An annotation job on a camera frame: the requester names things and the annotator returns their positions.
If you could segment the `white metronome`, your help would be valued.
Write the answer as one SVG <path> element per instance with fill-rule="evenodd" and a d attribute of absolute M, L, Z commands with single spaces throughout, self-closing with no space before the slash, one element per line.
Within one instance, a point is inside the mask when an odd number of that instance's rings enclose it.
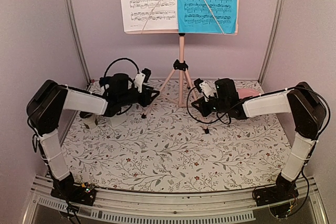
<path fill-rule="evenodd" d="M 118 125 L 121 125 L 122 123 L 124 123 L 126 120 L 127 120 L 127 116 L 125 114 L 115 115 L 107 119 L 111 127 L 117 127 Z"/>

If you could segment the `pink music stand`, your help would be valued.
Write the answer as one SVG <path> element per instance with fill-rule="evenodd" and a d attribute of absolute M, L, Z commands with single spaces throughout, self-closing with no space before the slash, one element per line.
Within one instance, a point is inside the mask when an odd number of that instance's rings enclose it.
<path fill-rule="evenodd" d="M 193 84 L 191 81 L 190 73 L 188 70 L 188 66 L 185 62 L 185 33 L 162 33 L 162 34 L 178 34 L 179 36 L 179 57 L 173 64 L 173 69 L 166 78 L 165 82 L 169 82 L 175 73 L 179 75 L 179 95 L 177 104 L 179 107 L 183 107 L 187 105 L 187 102 L 183 100 L 183 90 L 187 87 L 189 90 L 193 88 Z"/>

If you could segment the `white sheet music page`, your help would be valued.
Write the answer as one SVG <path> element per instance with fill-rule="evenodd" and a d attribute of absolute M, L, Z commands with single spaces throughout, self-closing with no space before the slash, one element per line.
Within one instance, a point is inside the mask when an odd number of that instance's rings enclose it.
<path fill-rule="evenodd" d="M 177 0 L 120 0 L 127 34 L 177 33 Z"/>

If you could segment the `blue sheet music page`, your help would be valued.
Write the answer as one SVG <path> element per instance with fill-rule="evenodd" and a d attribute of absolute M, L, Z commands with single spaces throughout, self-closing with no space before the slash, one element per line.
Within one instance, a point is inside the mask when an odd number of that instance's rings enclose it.
<path fill-rule="evenodd" d="M 238 33 L 239 0 L 177 0 L 177 22 L 180 33 Z"/>

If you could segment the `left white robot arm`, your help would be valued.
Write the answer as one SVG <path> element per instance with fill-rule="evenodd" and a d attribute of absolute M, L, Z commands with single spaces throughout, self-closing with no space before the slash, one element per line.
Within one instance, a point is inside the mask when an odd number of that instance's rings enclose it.
<path fill-rule="evenodd" d="M 99 85 L 103 94 L 58 84 L 46 80 L 27 105 L 28 122 L 39 139 L 44 160 L 54 180 L 61 181 L 57 190 L 67 200 L 78 195 L 78 188 L 70 181 L 72 174 L 61 151 L 58 127 L 64 110 L 85 112 L 111 118 L 121 115 L 124 106 L 139 104 L 150 105 L 160 92 L 146 85 L 148 74 L 138 73 L 131 79 L 125 73 L 100 78 Z"/>

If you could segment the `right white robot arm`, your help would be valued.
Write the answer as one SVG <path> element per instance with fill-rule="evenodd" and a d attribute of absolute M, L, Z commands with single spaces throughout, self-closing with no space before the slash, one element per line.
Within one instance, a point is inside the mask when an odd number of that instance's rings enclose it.
<path fill-rule="evenodd" d="M 195 88 L 203 96 L 194 102 L 203 117 L 221 113 L 229 118 L 246 120 L 266 114 L 290 113 L 295 124 L 295 140 L 285 166 L 271 190 L 276 201 L 291 194 L 293 183 L 309 161 L 316 141 L 330 122 L 330 108 L 326 100 L 313 91 L 307 82 L 296 86 L 240 98 L 234 81 L 229 78 L 215 81 L 215 88 L 201 79 L 194 81 Z"/>

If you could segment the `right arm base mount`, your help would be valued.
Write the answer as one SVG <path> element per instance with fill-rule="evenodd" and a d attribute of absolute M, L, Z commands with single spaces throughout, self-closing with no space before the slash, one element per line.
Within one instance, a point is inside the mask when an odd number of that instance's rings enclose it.
<path fill-rule="evenodd" d="M 257 206 L 275 204 L 299 196 L 295 182 L 276 182 L 274 186 L 255 188 L 252 197 Z"/>

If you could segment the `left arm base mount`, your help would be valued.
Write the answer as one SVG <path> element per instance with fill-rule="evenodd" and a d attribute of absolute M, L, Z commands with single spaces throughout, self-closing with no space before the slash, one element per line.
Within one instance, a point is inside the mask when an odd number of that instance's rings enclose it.
<path fill-rule="evenodd" d="M 62 180 L 53 178 L 53 189 L 50 193 L 55 198 L 86 206 L 93 206 L 96 194 L 97 191 L 88 183 L 84 183 L 84 186 L 76 184 L 71 174 Z"/>

